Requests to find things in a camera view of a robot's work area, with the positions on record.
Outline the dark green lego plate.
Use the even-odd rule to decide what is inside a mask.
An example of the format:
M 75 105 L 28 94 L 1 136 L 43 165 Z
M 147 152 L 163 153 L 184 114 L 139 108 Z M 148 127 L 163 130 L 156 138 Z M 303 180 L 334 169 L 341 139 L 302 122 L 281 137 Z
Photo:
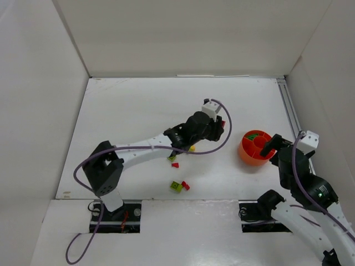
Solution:
M 253 141 L 258 136 L 259 136 L 259 134 L 251 134 L 251 135 L 246 136 L 246 138 Z

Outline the lime green square lego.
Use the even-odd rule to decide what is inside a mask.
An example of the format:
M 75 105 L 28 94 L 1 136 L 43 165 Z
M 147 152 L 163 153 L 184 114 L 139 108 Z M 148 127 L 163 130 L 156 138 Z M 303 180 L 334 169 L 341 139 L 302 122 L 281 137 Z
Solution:
M 170 162 L 174 162 L 176 160 L 176 156 L 170 156 L 167 158 Z

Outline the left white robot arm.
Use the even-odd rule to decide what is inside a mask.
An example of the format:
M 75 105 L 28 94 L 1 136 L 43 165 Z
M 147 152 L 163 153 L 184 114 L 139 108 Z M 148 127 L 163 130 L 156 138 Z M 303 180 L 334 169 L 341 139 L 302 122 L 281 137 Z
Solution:
M 211 118 L 197 111 L 185 123 L 148 140 L 127 146 L 101 142 L 82 168 L 93 193 L 103 201 L 105 209 L 112 215 L 122 213 L 124 202 L 117 185 L 123 171 L 143 162 L 179 155 L 201 140 L 217 142 L 224 132 L 224 124 L 219 115 Z

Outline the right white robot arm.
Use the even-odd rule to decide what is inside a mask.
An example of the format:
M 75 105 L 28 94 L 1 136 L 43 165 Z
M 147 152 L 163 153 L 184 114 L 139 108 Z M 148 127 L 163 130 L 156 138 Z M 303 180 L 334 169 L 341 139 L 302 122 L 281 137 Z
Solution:
M 313 227 L 295 213 L 276 191 L 269 190 L 257 200 L 261 213 L 285 225 L 322 265 L 354 265 L 354 230 L 347 221 L 332 186 L 310 170 L 310 158 L 319 144 L 319 135 L 301 131 L 294 142 L 275 134 L 263 145 L 260 155 L 276 150 L 270 162 L 278 167 L 280 185 L 319 224 Z

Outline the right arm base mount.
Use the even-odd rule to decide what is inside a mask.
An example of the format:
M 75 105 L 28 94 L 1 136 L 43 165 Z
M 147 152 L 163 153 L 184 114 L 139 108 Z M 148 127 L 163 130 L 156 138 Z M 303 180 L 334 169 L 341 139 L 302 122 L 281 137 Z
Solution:
M 282 223 L 263 214 L 256 201 L 239 201 L 239 218 L 243 233 L 289 233 Z

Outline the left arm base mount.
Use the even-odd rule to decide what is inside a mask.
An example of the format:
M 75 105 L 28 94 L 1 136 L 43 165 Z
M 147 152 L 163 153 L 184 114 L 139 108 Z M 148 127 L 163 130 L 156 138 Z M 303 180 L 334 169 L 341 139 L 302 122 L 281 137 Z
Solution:
M 117 212 L 109 212 L 104 206 L 97 233 L 140 233 L 141 208 L 142 201 L 124 201 L 123 209 Z M 100 203 L 90 202 L 88 211 L 91 213 L 89 232 L 93 233 L 100 217 Z

